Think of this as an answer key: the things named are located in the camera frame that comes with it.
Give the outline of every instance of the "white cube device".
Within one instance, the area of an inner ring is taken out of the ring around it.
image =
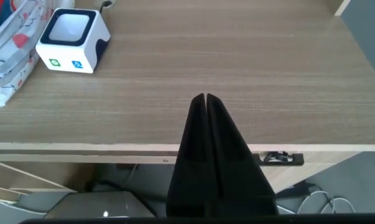
[[[58,8],[36,50],[51,70],[93,73],[109,41],[110,33],[99,11]]]

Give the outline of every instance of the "wood grain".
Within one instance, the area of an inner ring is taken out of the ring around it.
[[[104,18],[97,72],[38,64],[0,142],[178,144],[204,92],[248,144],[375,144],[375,71],[324,0],[119,0]]]

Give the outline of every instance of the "gray floor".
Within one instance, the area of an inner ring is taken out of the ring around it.
[[[129,181],[128,187],[144,194],[165,198],[173,166],[140,165]],[[114,165],[102,167],[102,178],[123,184],[128,171],[120,171]],[[359,213],[375,213],[375,152],[365,152],[329,168],[311,178],[309,182],[318,184],[331,196],[342,196],[351,201]],[[36,193],[23,196],[17,204],[21,207],[39,211],[48,211],[65,194]],[[278,201],[279,205],[297,211],[301,199]],[[326,199],[322,195],[314,195],[302,209],[302,213],[318,213],[325,205]],[[165,215],[164,205],[151,203],[160,215]],[[336,211],[350,212],[343,202],[336,202]],[[16,224],[29,218],[40,218],[42,215],[14,210],[0,205],[0,223]]]

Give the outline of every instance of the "red and white bag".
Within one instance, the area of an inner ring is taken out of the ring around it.
[[[70,0],[20,0],[0,26],[0,107],[22,86],[38,61],[35,45],[57,7],[74,7]]]

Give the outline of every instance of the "black object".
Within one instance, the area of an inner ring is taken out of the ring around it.
[[[286,200],[286,199],[292,199],[292,198],[304,198],[311,194],[310,187],[312,186],[313,184],[309,184],[305,180],[303,180],[295,184],[294,186],[277,193],[276,199]]]
[[[256,163],[260,166],[302,166],[304,165],[303,154],[289,155],[287,152],[270,152],[264,160],[260,159],[260,155],[253,154]]]
[[[168,217],[278,215],[273,192],[224,104],[192,100],[173,178]]]
[[[170,218],[28,220],[22,224],[375,223],[375,214],[278,215],[275,193],[220,99],[192,100],[168,191]]]

